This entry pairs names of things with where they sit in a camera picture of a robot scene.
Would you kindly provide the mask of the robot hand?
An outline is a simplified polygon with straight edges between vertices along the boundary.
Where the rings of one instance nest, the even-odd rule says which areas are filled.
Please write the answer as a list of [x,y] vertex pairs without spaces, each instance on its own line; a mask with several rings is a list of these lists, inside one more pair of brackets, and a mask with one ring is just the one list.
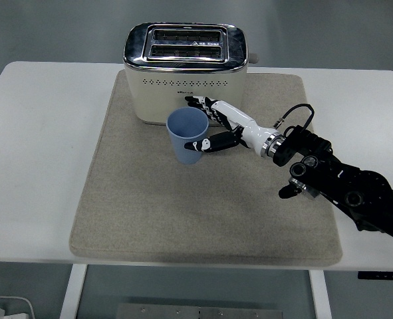
[[212,153],[242,145],[263,156],[268,152],[263,146],[269,145],[268,139],[277,135],[275,129],[259,126],[252,117],[225,101],[212,100],[207,96],[186,96],[185,100],[188,106],[201,110],[208,119],[225,128],[224,132],[185,143],[187,150]]

